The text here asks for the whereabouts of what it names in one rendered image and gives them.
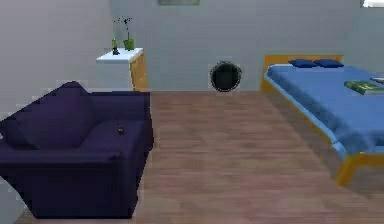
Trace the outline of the white and wood cabinet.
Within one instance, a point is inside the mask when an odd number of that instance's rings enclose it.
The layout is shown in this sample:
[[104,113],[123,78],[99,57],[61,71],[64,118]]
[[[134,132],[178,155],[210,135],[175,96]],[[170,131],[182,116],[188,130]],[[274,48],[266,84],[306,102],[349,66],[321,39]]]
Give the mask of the white and wood cabinet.
[[143,48],[118,48],[96,59],[96,88],[99,91],[147,91],[148,79]]

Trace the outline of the green potted house plant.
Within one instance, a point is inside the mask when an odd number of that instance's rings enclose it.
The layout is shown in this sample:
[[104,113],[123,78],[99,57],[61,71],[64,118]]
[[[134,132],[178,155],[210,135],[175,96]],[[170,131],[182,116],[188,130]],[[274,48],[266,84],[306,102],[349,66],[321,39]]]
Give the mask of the green potted house plant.
[[122,43],[124,49],[131,51],[135,49],[134,40],[130,35],[130,24],[132,22],[131,17],[119,16],[114,20],[114,24],[117,26],[118,33],[122,37]]

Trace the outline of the dark blue pillow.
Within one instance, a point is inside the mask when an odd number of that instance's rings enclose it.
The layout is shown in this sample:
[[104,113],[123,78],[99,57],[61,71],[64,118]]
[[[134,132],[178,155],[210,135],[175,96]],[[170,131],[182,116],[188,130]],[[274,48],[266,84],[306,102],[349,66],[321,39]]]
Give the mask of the dark blue pillow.
[[316,63],[308,59],[294,59],[290,60],[289,63],[297,68],[313,68],[317,66]]
[[319,59],[314,60],[314,63],[317,66],[323,67],[323,68],[340,68],[343,67],[343,64],[339,61],[332,60],[332,59]]

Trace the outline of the green book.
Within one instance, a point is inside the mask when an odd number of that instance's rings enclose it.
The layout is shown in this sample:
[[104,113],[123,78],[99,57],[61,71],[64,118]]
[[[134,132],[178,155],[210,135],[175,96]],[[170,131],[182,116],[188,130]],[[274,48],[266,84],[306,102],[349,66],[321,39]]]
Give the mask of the green book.
[[382,95],[384,94],[384,87],[380,87],[376,84],[368,81],[345,81],[344,86],[361,94],[361,95]]

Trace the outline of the window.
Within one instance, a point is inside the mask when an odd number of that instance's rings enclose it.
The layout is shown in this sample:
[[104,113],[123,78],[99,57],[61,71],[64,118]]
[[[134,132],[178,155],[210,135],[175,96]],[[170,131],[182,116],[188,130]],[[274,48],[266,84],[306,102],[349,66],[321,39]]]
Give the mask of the window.
[[362,8],[384,8],[384,0],[361,0]]

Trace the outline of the blue bed with wooden frame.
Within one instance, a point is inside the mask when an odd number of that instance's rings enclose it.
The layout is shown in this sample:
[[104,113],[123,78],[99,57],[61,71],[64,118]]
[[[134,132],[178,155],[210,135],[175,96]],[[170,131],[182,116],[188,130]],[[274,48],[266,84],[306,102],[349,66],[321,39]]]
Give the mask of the blue bed with wooden frame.
[[336,182],[347,185],[362,166],[384,167],[384,94],[361,95],[345,81],[372,81],[374,74],[343,64],[340,68],[297,68],[294,59],[332,59],[340,55],[267,55],[261,90],[276,92],[324,136],[342,164]]

